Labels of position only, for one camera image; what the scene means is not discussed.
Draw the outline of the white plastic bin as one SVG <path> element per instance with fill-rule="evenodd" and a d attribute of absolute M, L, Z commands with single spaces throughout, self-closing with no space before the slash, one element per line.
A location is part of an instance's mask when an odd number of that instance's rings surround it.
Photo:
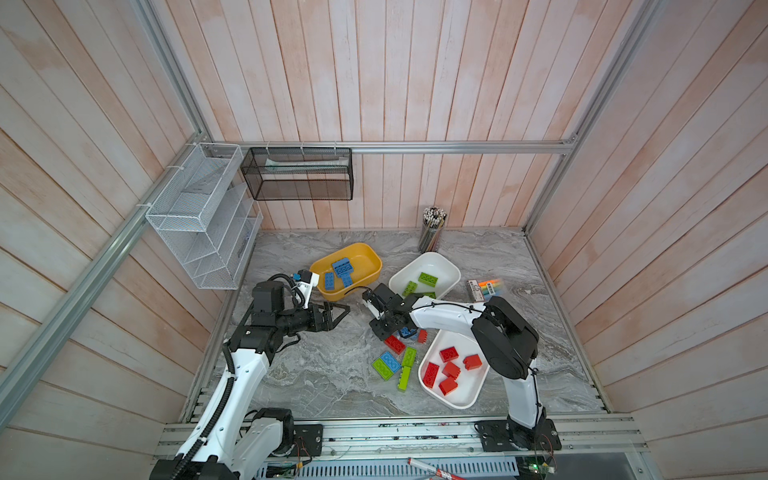
<path fill-rule="evenodd" d="M 439 331 L 419 365 L 418 380 L 435 399 L 465 410 L 476 402 L 489 370 L 475 340 Z"/>
<path fill-rule="evenodd" d="M 460 280 L 461 272 L 456 265 L 439 253 L 427 252 L 395 273 L 388 287 L 398 294 L 412 287 L 415 293 L 433 293 L 442 299 Z"/>

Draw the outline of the red lego brick top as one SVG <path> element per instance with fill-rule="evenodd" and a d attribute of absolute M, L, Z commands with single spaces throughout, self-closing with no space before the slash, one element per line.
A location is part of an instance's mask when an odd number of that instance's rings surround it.
<path fill-rule="evenodd" d="M 444 348 L 439 351 L 440 359 L 443 363 L 449 363 L 459 357 L 458 351 L 454 346 Z"/>

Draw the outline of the black mesh wall basket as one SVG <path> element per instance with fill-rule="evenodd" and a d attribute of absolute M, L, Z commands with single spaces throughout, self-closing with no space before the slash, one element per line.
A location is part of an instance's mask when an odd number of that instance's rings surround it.
<path fill-rule="evenodd" d="M 350 201 L 352 151 L 339 147 L 251 147 L 240 166 L 257 201 Z"/>

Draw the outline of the green lego brick bottom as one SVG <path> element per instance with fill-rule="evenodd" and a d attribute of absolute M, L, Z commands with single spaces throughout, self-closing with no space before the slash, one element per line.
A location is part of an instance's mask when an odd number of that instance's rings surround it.
<path fill-rule="evenodd" d="M 409 378 L 411 374 L 411 368 L 403 366 L 400 370 L 400 377 L 397 383 L 397 388 L 401 392 L 405 392 L 408 388 Z"/>

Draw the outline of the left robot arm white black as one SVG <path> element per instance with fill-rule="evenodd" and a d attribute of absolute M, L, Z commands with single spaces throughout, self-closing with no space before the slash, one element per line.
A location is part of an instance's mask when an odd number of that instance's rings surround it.
<path fill-rule="evenodd" d="M 159 460 L 152 479 L 252 479 L 271 455 L 297 450 L 288 409 L 262 408 L 246 433 L 247 410 L 286 337 L 331 331 L 350 313 L 344 304 L 313 303 L 319 276 L 308 270 L 275 274 L 256 284 L 252 301 L 222 345 L 226 368 L 202 417 L 171 460 Z"/>

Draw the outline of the red lego brick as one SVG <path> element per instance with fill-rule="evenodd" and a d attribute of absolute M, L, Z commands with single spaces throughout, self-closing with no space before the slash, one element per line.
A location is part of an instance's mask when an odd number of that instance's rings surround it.
<path fill-rule="evenodd" d="M 454 346 L 444 348 L 439 351 L 440 359 L 443 363 L 449 363 L 459 357 L 458 351 Z"/>
<path fill-rule="evenodd" d="M 389 347 L 396 355 L 401 355 L 406 350 L 406 345 L 396 338 L 395 336 L 390 335 L 384 340 L 384 343 L 387 347 Z"/>
<path fill-rule="evenodd" d="M 456 380 L 461 374 L 461 368 L 451 361 L 443 365 L 442 374 Z"/>
<path fill-rule="evenodd" d="M 427 389 L 432 389 L 434 387 L 439 371 L 440 368 L 437 364 L 433 362 L 427 363 L 421 377 L 422 383 Z"/>
<path fill-rule="evenodd" d="M 451 392 L 455 391 L 458 387 L 458 383 L 453 377 L 446 377 L 438 385 L 438 388 L 443 396 L 447 396 Z"/>

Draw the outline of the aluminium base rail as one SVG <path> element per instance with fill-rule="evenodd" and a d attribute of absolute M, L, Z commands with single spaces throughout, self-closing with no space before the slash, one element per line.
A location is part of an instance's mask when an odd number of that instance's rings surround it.
<path fill-rule="evenodd" d="M 419 459 L 467 479 L 658 479 L 639 426 L 629 414 L 554 414 L 560 450 L 486 451 L 479 421 L 501 417 L 387 417 L 297 420 L 297 450 L 271 455 L 254 478 L 281 476 L 301 462 L 292 477 L 332 479 L 416 479 L 427 472 L 410 466 Z M 171 460 L 188 439 L 193 424 L 169 424 L 155 455 Z"/>

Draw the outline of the white plastic bin near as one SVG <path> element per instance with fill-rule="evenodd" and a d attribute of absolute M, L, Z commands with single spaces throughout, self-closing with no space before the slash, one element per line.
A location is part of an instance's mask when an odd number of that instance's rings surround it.
<path fill-rule="evenodd" d="M 476 402 L 489 370 L 475 340 L 439 331 L 419 365 L 418 380 L 435 399 L 465 410 Z"/>

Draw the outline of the blue lego brick pair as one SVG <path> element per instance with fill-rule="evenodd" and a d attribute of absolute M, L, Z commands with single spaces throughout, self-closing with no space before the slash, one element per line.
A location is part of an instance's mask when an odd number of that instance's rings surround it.
<path fill-rule="evenodd" d="M 336 262 L 333 262 L 332 268 L 335 275 L 341 279 L 344 288 L 349 287 L 354 283 L 352 280 L 354 268 L 348 258 L 341 258 Z"/>

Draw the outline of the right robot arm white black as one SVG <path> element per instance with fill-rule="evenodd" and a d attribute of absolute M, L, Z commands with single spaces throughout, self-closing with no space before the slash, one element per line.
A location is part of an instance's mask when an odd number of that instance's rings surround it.
<path fill-rule="evenodd" d="M 439 331 L 416 375 L 421 387 L 447 406 L 472 406 L 491 370 L 504 378 L 506 422 L 475 424 L 484 450 L 562 448 L 536 385 L 539 334 L 505 299 L 453 303 L 415 294 L 402 298 L 384 284 L 362 299 L 374 316 L 370 326 L 383 341 L 403 328 Z"/>

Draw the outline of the highlighter pen pack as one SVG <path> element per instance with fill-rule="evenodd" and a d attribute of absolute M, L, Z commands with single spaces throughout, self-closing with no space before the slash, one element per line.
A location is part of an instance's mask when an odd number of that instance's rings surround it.
<path fill-rule="evenodd" d="M 494 296 L 502 296 L 505 292 L 504 283 L 501 279 L 470 279 L 466 285 L 470 300 L 474 303 L 486 302 Z"/>

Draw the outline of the yellow plastic bin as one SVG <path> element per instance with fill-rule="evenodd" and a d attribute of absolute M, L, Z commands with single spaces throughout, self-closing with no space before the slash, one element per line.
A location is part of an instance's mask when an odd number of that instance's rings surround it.
<path fill-rule="evenodd" d="M 332 263 L 341 258 L 348 258 L 354 268 L 352 280 L 354 283 L 344 288 L 342 281 L 335 275 L 335 290 L 327 292 L 324 288 L 324 273 L 332 272 Z M 378 280 L 382 269 L 382 260 L 378 254 L 366 243 L 358 242 L 348 245 L 315 261 L 310 271 L 319 275 L 318 289 L 322 296 L 331 302 L 340 301 L 345 294 L 357 286 L 368 286 Z"/>

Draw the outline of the red lego brick bottom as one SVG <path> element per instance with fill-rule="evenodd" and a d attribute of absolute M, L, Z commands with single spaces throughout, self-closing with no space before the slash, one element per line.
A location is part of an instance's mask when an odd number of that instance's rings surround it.
<path fill-rule="evenodd" d="M 438 385 L 438 388 L 443 396 L 447 396 L 451 392 L 455 391 L 458 387 L 458 383 L 453 377 L 446 377 Z"/>

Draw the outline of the red white marker pen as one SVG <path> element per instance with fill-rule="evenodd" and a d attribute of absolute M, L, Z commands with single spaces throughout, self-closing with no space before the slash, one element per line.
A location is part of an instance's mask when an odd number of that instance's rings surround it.
<path fill-rule="evenodd" d="M 427 472 L 432 477 L 437 477 L 445 480 L 465 480 L 464 477 L 461 477 L 454 473 L 450 473 L 444 469 L 425 463 L 413 457 L 408 458 L 407 463 L 414 468 Z"/>

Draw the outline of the white plastic bin far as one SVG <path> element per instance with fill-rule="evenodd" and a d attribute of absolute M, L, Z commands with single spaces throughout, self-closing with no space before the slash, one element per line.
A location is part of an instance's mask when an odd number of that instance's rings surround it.
<path fill-rule="evenodd" d="M 439 253 L 427 252 L 395 273 L 388 287 L 398 294 L 412 287 L 415 293 L 433 293 L 442 299 L 460 280 L 461 272 L 456 265 Z"/>

